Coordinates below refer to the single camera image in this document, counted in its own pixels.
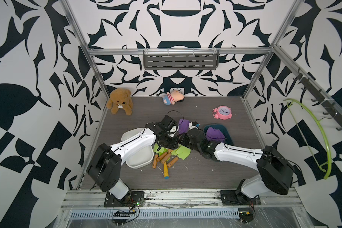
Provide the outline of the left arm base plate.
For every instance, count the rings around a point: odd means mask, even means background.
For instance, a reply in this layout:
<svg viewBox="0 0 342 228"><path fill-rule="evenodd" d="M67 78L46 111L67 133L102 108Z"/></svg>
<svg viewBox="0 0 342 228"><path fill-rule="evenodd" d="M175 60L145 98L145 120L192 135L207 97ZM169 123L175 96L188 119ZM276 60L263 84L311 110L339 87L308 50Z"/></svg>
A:
<svg viewBox="0 0 342 228"><path fill-rule="evenodd" d="M132 204L142 205L144 202L144 191L129 191L122 199L116 198L110 192L106 193L104 207L118 208L129 207Z"/></svg>

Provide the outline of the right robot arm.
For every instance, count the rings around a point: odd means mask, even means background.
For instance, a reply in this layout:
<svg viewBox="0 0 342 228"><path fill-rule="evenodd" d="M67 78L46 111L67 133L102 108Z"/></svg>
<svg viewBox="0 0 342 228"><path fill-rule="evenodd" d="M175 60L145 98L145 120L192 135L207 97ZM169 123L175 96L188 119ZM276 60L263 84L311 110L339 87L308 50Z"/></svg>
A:
<svg viewBox="0 0 342 228"><path fill-rule="evenodd" d="M266 192L287 195L292 185L294 168L274 147L248 149L210 141L198 129L180 134L178 142L199 152L206 159L232 162L258 172L256 176L239 183L234 192L234 202L237 204L244 204Z"/></svg>

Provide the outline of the purple shovel pink handle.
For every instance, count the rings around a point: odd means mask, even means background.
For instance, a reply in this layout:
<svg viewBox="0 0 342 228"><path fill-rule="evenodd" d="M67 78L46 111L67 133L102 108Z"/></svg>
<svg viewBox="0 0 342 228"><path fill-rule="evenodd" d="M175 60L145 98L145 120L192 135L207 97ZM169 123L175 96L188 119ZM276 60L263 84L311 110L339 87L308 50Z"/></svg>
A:
<svg viewBox="0 0 342 228"><path fill-rule="evenodd" d="M180 119L178 123L178 134L187 133L189 131L190 121L186 119Z"/></svg>

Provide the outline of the purple scoop pink handle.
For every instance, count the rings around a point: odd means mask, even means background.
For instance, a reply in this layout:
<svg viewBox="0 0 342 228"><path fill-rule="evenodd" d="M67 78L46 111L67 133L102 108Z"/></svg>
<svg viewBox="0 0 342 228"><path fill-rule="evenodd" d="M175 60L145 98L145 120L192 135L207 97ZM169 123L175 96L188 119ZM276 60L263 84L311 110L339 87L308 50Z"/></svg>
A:
<svg viewBox="0 0 342 228"><path fill-rule="evenodd" d="M221 130L209 127L206 132L206 138L209 141L224 142L226 137Z"/></svg>

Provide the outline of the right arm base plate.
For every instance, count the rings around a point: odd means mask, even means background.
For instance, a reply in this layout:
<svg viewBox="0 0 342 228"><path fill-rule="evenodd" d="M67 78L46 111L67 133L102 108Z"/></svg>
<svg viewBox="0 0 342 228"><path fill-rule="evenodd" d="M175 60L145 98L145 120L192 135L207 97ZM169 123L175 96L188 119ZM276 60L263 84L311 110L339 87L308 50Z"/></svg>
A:
<svg viewBox="0 0 342 228"><path fill-rule="evenodd" d="M237 193L237 190L221 190L220 199L223 206L261 205L258 196L251 199L242 193Z"/></svg>

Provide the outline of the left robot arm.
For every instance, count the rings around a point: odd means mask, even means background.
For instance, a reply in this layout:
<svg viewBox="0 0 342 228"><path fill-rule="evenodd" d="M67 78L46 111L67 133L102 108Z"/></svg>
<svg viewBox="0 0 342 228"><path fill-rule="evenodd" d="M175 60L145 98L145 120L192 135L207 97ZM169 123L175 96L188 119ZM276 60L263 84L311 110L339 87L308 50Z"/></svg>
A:
<svg viewBox="0 0 342 228"><path fill-rule="evenodd" d="M105 143L98 146L86 172L101 191L123 200L130 194L130 189L120 179L121 166L137 152L155 143L160 147L176 149L177 131L178 123L168 115L160 122L147 123L142 130L125 141L111 146Z"/></svg>

